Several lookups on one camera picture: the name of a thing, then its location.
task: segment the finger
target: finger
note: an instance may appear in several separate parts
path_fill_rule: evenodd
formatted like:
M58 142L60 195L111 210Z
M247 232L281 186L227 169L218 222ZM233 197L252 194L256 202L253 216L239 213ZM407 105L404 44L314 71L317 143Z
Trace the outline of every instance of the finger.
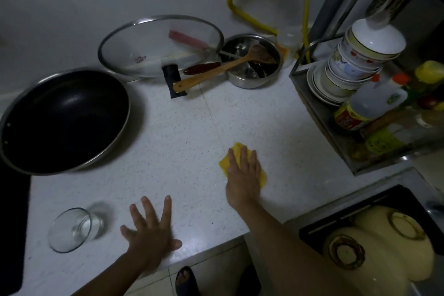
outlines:
M247 147L243 146L241 150L241 170L248 172Z
M120 232L122 236L129 242L135 235L136 232L132 229L129 229L127 226L122 225L120 226Z
M258 162L258 154L256 153L256 150L253 150L251 153L250 163L248 164L248 170L250 171L250 173L252 174L256 173L257 162Z
M162 218L160 219L160 228L169 229L171 222L171 197L166 196L165 201L163 202L163 213Z
M233 149L228 150L228 160L230 161L230 166L228 167L228 172L233 172L239 170L239 167L234 157Z
M259 177L261 176L261 164L259 163L259 161L256 162L256 178L259 179Z
M158 225L159 220L150 199L148 199L146 196L143 196L140 201L142 202L143 209L145 210L145 218L147 219L148 227L151 228Z
M170 240L170 251L178 250L182 247L182 241L177 239L171 239Z
M140 230L147 226L147 222L133 203L130 205L130 213L133 218L134 226L136 226L136 230Z

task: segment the countertop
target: countertop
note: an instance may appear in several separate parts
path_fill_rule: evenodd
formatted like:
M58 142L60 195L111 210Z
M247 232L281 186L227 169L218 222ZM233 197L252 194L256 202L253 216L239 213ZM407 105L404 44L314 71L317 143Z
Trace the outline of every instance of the countertop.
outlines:
M128 207L143 195L158 213L166 195L173 200L172 231L183 247L161 268L245 234L226 202L219 168L235 142L258 151L268 175L262 202L281 222L409 166L354 177L310 118L289 74L282 70L275 82L252 90L221 75L172 100L162 79L128 83L131 117L113 153L86 170L32 178L18 295L69 295L102 272L126 251L119 226L132 226ZM48 229L73 207L105 215L106 233L57 254L48 247Z

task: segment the person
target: person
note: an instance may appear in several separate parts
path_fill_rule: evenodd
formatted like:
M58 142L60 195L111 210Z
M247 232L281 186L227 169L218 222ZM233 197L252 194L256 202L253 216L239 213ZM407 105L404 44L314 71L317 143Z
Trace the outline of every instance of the person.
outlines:
M331 267L318 253L271 216L259 203L261 165L256 151L247 160L247 148L241 151L240 166L232 149L226 185L229 205L245 221L262 255L277 295L350 295L360 292ZM144 271L156 269L164 255L181 247L170 232L171 198L164 201L160 221L147 197L141 198L145 216L136 206L130 214L136 230L122 226L120 231L129 246L108 269L80 288L73 296L121 296ZM189 267L176 278L178 296L197 296L199 291Z

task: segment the black wok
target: black wok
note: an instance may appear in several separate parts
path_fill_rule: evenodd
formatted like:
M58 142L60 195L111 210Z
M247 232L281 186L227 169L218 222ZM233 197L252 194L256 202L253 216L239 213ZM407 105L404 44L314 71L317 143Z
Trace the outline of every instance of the black wok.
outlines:
M108 72L67 71L24 91L0 120L0 156L17 171L49 175L105 155L130 113L124 85Z

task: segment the person's left hand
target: person's left hand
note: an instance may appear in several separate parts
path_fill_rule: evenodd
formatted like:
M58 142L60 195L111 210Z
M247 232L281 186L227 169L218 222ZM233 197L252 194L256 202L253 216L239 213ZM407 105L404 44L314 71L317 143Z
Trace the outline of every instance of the person's left hand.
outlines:
M150 271L160 265L165 254L182 247L182 242L171 237L171 197L166 196L160 222L149 199L141 199L145 217L135 204L130 205L130 213L136 230L123 225L120 231L129 242L127 253L138 262L143 270Z

